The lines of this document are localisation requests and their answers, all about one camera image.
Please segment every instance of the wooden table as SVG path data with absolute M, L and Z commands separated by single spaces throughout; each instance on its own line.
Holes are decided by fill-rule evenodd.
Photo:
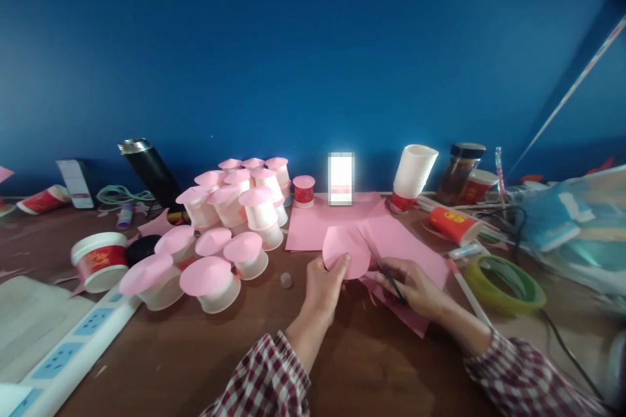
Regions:
M 454 248 L 421 226 L 426 218 L 422 212 L 413 210 L 399 218 L 434 251 Z M 99 218 L 97 212 L 70 207 L 38 217 L 15 212 L 0 219 L 0 268 L 30 266 L 36 270 L 29 276 L 47 283 L 73 275 L 69 257 L 73 243 L 94 233 L 115 231 L 115 220 L 114 215 Z M 135 225 L 142 223 L 142 217 L 136 216 Z M 135 231 L 135 227 L 129 230 L 129 237 Z M 267 270 L 243 282 L 239 298 L 217 315 L 205 314 L 198 301 L 188 296 L 165 311 L 140 307 L 57 415 L 197 415 L 223 391 L 256 340 L 284 330 L 297 316 L 305 297 L 306 264 L 317 255 L 285 252 L 283 243 L 269 253 Z M 561 290 L 582 296 L 589 296 L 589 291 L 520 257 L 522 266 L 550 287 L 546 288 L 549 312 L 583 366 L 597 376 L 618 326 L 563 309 Z M 293 279 L 288 290 L 280 286 L 283 272 Z M 445 288 L 470 309 L 452 276 Z M 490 318 L 498 330 L 530 340 L 582 382 L 556 340 L 548 339 L 540 318 L 510 319 L 491 313 Z M 308 400 L 313 415 L 455 415 L 469 410 L 483 416 L 497 414 L 470 381 L 460 350 L 440 327 L 431 324 L 426 337 L 419 339 L 378 300 L 372 303 L 358 281 L 346 284 L 311 381 Z

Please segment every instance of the black thermos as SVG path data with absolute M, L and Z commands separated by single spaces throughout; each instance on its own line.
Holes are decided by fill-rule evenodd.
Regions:
M 161 207 L 170 212 L 184 210 L 176 203 L 182 192 L 178 182 L 148 140 L 128 139 L 117 146 Z

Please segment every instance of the plaid sleeve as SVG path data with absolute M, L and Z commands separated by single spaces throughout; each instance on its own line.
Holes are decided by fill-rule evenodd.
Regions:
M 466 358 L 469 377 L 507 416 L 604 416 L 605 409 L 576 391 L 529 343 L 495 329 L 489 349 Z
M 306 371 L 282 332 L 264 335 L 235 369 L 224 393 L 201 417 L 308 416 Z

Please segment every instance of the white cable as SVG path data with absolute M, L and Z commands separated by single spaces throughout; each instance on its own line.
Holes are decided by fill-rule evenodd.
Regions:
M 96 198 L 101 203 L 98 207 L 100 212 L 113 212 L 119 210 L 125 203 L 130 202 L 139 205 L 146 212 L 150 210 L 151 204 L 152 210 L 161 208 L 158 203 L 153 203 L 155 197 L 150 191 L 146 190 L 138 194 L 132 194 L 124 186 L 107 186 L 99 191 Z M 111 206 L 111 208 L 103 208 L 106 205 Z

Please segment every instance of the hand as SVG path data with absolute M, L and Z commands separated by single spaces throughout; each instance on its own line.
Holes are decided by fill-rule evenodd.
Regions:
M 344 254 L 328 272 L 321 257 L 306 266 L 306 296 L 300 314 L 285 329 L 285 337 L 307 373 L 315 362 L 326 331 L 335 318 L 341 282 L 350 265 Z
M 396 257 L 384 257 L 380 260 L 380 264 L 396 280 L 398 289 L 411 309 L 423 317 L 440 323 L 446 308 L 455 304 L 454 300 L 432 283 L 422 268 L 414 262 Z M 398 296 L 393 285 L 383 274 L 378 272 L 375 280 L 395 297 Z
M 335 317 L 335 308 L 341 291 L 341 282 L 350 265 L 350 254 L 346 253 L 328 272 L 321 256 L 306 266 L 306 296 L 301 315 L 320 323 L 328 329 Z

